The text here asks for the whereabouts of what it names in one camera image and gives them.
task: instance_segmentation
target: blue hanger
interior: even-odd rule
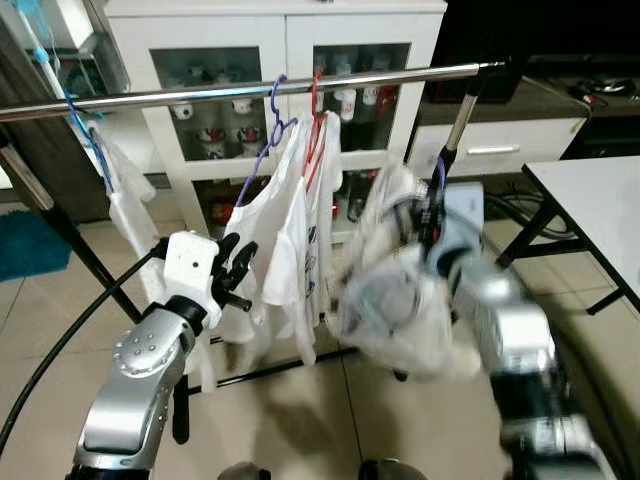
[[[69,95],[67,92],[64,92],[64,98],[67,101],[67,105],[69,105],[71,120],[73,121],[74,125],[78,127],[78,130],[80,130],[82,136],[87,140],[87,142],[89,142],[89,146],[93,150],[93,153],[95,153],[96,159],[100,164],[100,168],[102,168],[102,172],[104,173],[104,178],[107,182],[107,189],[109,190],[109,192],[113,192],[113,183],[111,182],[111,172],[109,172],[109,165],[107,164],[107,160],[104,158],[104,153],[102,153],[100,145],[96,141],[96,136],[94,134],[93,128],[87,129],[84,122],[80,118],[80,115],[78,114],[78,108],[73,103],[71,95]]]
[[[269,149],[271,147],[278,146],[282,141],[282,136],[284,135],[284,131],[289,126],[295,125],[296,123],[298,123],[297,118],[292,118],[287,123],[284,123],[280,119],[280,109],[276,107],[276,90],[278,90],[280,83],[286,80],[287,80],[286,75],[284,74],[280,75],[278,79],[275,81],[275,83],[273,84],[273,88],[271,89],[271,111],[276,116],[276,121],[273,126],[273,130],[271,130],[271,136],[269,141],[260,152],[260,155],[258,155],[258,159],[256,160],[256,163],[253,167],[253,172],[247,178],[247,180],[244,182],[244,185],[242,186],[242,190],[240,191],[240,195],[238,196],[238,200],[236,201],[236,207],[239,207],[242,205],[242,199],[244,198],[244,195],[247,193],[247,189],[249,188],[249,185],[254,180],[254,178],[256,178],[256,175],[258,174],[258,169],[260,168],[260,163],[262,163],[262,159],[266,157],[267,154],[269,153]]]

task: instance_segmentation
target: cabinet handle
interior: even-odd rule
[[[500,155],[520,151],[520,145],[504,145],[502,147],[476,147],[469,148],[467,155]]]

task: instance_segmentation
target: chrome bar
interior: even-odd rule
[[[453,127],[451,127],[451,131],[449,132],[449,138],[447,139],[447,150],[450,152],[457,150],[458,144],[460,143],[464,129],[467,127],[467,123],[469,123],[469,119],[473,113],[473,107],[475,107],[477,100],[477,96],[469,94],[466,94],[462,99],[460,110],[458,110],[458,115],[456,116]]]
[[[447,67],[413,68],[394,72],[367,72],[321,78],[319,91],[343,88],[362,88],[374,85],[399,85],[410,82],[435,82],[478,75],[482,69],[503,67],[503,62],[466,63]],[[311,91],[312,78],[288,80],[278,87],[278,94],[291,95]],[[126,93],[99,98],[74,100],[77,108],[89,112],[110,112],[124,108],[147,108],[180,103],[229,100],[241,98],[263,98],[271,94],[272,82],[234,83],[233,85],[211,85],[156,92]],[[64,100],[47,103],[26,104],[0,108],[0,123],[67,115],[69,107]]]

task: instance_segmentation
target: metallic robot arm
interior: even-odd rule
[[[171,236],[164,269],[171,297],[165,305],[151,305],[116,344],[111,373],[91,405],[68,480],[149,477],[169,395],[196,337],[217,324],[226,304],[251,308],[230,290],[247,273],[255,242],[240,250],[229,272],[223,267],[238,241],[236,234],[219,244],[188,232]]]
[[[472,326],[502,418],[500,443],[513,459],[512,478],[615,479],[558,364],[545,313],[511,272],[481,256],[477,234],[445,222],[428,265],[448,278],[452,308]]]

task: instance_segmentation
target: blue rug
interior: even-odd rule
[[[64,270],[71,247],[31,212],[0,216],[0,282]]]

